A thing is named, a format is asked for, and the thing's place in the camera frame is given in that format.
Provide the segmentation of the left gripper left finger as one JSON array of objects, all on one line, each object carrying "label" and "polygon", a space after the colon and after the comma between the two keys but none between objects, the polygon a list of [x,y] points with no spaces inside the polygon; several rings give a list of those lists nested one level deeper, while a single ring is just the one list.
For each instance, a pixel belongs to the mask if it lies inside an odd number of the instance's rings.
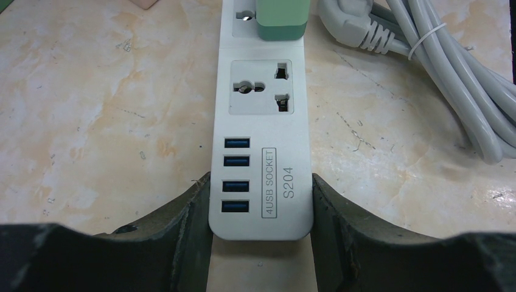
[{"label": "left gripper left finger", "polygon": [[57,223],[1,226],[2,291],[205,291],[210,176],[110,234]]}]

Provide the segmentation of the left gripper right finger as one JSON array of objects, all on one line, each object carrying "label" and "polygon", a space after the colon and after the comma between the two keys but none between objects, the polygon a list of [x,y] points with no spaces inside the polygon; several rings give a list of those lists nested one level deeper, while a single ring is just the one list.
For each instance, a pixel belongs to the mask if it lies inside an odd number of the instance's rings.
[{"label": "left gripper right finger", "polygon": [[319,291],[514,291],[515,234],[439,239],[396,226],[313,175]]}]

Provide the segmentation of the small white green-plug strip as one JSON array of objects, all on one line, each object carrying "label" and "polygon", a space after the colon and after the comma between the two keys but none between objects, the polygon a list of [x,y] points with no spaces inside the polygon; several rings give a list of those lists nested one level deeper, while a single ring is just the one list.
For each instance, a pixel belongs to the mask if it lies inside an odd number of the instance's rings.
[{"label": "small white green-plug strip", "polygon": [[254,1],[222,4],[209,226],[299,240],[314,217],[304,40],[261,39],[256,15]]}]

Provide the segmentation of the green plug adapter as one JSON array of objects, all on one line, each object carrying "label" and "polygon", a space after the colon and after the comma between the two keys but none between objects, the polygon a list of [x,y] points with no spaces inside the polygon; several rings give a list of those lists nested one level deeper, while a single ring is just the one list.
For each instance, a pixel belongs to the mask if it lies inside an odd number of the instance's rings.
[{"label": "green plug adapter", "polygon": [[300,39],[307,26],[310,0],[257,0],[258,36],[264,41]]}]

